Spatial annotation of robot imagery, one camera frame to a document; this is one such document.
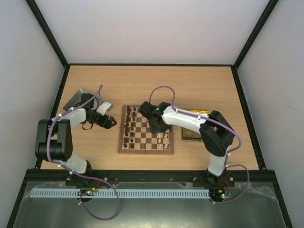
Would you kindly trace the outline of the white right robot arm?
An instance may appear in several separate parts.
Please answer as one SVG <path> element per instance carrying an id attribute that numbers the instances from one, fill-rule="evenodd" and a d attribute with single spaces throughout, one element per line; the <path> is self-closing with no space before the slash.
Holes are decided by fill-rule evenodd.
<path id="1" fill-rule="evenodd" d="M 200 134 L 210 153 L 208 183 L 218 186 L 224 180 L 227 152 L 235 135 L 221 113 L 213 111 L 211 114 L 198 114 L 166 102 L 155 106 L 147 101 L 140 106 L 139 113 L 147 118 L 152 133 L 162 133 L 176 125 Z"/>

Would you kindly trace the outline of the gold metal tin tray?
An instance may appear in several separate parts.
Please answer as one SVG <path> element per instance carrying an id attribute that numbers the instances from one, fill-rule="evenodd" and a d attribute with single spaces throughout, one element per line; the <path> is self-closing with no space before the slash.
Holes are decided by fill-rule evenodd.
<path id="1" fill-rule="evenodd" d="M 210 110 L 197 110 L 197 109 L 186 109 L 186 111 L 194 112 L 197 114 L 210 114 Z M 188 142 L 202 142 L 201 135 L 195 131 L 181 127 L 181 140 Z"/>

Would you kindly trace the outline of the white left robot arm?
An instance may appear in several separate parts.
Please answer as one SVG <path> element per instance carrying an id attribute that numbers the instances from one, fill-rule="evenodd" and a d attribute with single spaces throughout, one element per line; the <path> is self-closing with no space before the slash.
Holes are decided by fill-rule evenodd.
<path id="1" fill-rule="evenodd" d="M 72 129 L 76 126 L 91 124 L 105 129 L 114 127 L 116 120 L 106 114 L 113 107 L 111 102 L 84 93 L 79 101 L 72 104 L 63 114 L 52 119 L 42 119 L 38 123 L 35 156 L 38 159 L 57 164 L 70 174 L 88 174 L 89 161 L 73 152 Z"/>

